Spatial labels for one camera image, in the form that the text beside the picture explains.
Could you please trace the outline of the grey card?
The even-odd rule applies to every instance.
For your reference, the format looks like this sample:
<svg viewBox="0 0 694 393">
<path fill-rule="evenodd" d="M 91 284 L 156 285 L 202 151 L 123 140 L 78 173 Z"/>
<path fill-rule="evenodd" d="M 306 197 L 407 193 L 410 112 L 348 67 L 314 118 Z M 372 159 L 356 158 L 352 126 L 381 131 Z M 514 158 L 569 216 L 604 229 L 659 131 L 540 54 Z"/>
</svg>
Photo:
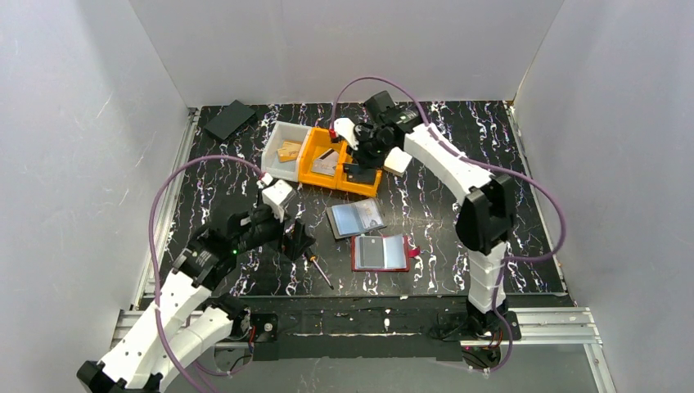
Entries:
<svg viewBox="0 0 694 393">
<path fill-rule="evenodd" d="M 377 169 L 367 168 L 354 163 L 343 164 L 343 172 L 346 176 L 346 181 L 349 183 L 363 184 L 373 186 L 377 183 Z"/>
</svg>

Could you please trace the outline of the black VIP card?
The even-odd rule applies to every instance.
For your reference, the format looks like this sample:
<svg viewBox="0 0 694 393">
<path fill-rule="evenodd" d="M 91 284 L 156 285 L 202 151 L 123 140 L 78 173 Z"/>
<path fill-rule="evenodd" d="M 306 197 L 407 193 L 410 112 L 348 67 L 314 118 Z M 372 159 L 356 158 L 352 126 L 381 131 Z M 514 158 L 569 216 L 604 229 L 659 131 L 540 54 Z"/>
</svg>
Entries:
<svg viewBox="0 0 694 393">
<path fill-rule="evenodd" d="M 359 266 L 363 269 L 381 269 L 385 266 L 384 243 L 382 237 L 360 237 Z"/>
</svg>

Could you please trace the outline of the red card holder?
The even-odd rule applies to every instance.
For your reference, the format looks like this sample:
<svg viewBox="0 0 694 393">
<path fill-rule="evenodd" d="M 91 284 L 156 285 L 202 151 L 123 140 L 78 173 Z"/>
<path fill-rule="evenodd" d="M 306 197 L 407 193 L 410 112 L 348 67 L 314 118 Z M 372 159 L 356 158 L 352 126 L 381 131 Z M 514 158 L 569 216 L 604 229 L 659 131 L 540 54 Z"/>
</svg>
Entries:
<svg viewBox="0 0 694 393">
<path fill-rule="evenodd" d="M 420 254 L 420 248 L 412 248 L 406 235 L 362 235 L 351 239 L 354 272 L 408 272 L 410 260 Z"/>
</svg>

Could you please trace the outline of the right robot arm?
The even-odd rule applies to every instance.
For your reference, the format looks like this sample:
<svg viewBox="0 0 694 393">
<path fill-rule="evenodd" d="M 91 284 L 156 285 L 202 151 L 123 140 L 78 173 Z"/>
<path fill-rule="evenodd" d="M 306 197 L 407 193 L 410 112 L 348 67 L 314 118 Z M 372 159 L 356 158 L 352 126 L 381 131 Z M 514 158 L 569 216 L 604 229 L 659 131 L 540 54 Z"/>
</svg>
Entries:
<svg viewBox="0 0 694 393">
<path fill-rule="evenodd" d="M 468 162 L 426 118 L 421 108 L 397 105 L 382 91 L 363 104 L 369 121 L 334 120 L 334 132 L 349 144 L 363 168 L 384 167 L 395 149 L 422 163 L 455 196 L 460 206 L 455 225 L 470 258 L 471 286 L 466 300 L 468 325 L 478 331 L 497 327 L 506 314 L 502 276 L 507 242 L 516 222 L 514 182 Z"/>
</svg>

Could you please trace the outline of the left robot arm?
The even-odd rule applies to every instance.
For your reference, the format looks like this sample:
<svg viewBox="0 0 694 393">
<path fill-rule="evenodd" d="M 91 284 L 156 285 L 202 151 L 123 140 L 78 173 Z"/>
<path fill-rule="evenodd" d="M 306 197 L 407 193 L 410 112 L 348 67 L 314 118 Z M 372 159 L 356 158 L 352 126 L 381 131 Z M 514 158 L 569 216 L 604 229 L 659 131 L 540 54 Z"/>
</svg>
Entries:
<svg viewBox="0 0 694 393">
<path fill-rule="evenodd" d="M 297 219 L 290 232 L 271 206 L 219 212 L 196 230 L 160 283 L 155 299 L 101 359 L 83 363 L 76 377 L 88 392 L 163 392 L 217 342 L 232 335 L 246 306 L 212 295 L 236 268 L 237 257 L 271 246 L 289 260 L 312 258 L 315 238 Z"/>
</svg>

